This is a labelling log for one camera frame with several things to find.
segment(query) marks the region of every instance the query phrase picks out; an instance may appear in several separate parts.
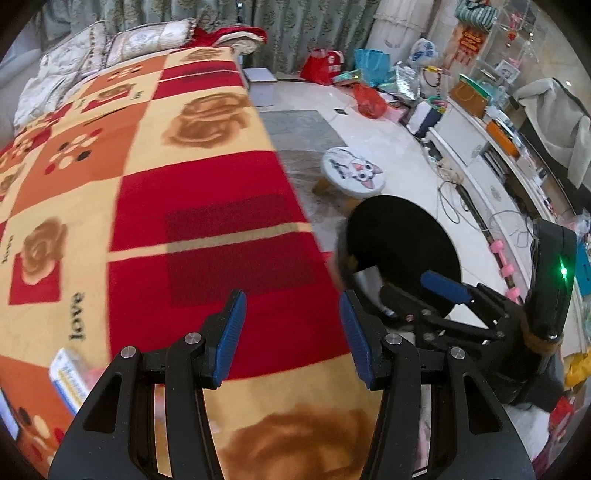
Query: green patterned curtain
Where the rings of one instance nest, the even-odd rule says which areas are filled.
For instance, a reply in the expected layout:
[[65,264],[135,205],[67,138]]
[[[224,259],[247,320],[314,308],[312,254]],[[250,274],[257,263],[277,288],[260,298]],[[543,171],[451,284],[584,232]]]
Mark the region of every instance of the green patterned curtain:
[[138,25],[195,17],[211,30],[236,23],[236,0],[49,0],[37,17],[46,43],[78,33],[97,20],[106,20],[109,32]]
[[244,21],[262,27],[268,44],[253,66],[273,72],[301,70],[312,48],[340,50],[347,67],[369,37],[379,0],[243,0]]

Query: green led light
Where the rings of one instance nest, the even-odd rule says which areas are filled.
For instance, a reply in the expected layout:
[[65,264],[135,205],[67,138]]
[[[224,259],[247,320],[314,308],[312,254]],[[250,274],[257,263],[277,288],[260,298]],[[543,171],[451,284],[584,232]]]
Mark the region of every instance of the green led light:
[[566,280],[566,275],[569,273],[569,271],[564,266],[564,263],[562,262],[562,258],[560,259],[560,273],[562,274],[562,279]]

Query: red gift bag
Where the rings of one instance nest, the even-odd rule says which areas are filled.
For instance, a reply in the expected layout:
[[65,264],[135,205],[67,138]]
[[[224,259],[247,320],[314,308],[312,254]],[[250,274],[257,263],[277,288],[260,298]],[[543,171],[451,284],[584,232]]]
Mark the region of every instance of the red gift bag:
[[332,77],[340,73],[344,62],[345,58],[339,51],[315,48],[310,52],[300,77],[309,82],[332,85]]

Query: cardboard box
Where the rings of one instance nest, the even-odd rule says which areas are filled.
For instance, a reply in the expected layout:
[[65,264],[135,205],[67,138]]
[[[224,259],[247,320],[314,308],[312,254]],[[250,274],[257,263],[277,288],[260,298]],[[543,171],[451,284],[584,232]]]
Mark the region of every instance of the cardboard box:
[[248,95],[254,106],[272,106],[277,79],[268,69],[244,69]]

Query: teal gift bag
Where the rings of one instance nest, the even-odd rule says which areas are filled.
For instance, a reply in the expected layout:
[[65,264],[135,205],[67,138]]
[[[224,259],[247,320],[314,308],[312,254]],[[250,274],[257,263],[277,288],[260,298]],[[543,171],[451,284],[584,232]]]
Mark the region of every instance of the teal gift bag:
[[390,55],[379,50],[355,50],[355,68],[363,72],[363,80],[375,87],[386,81],[390,70]]

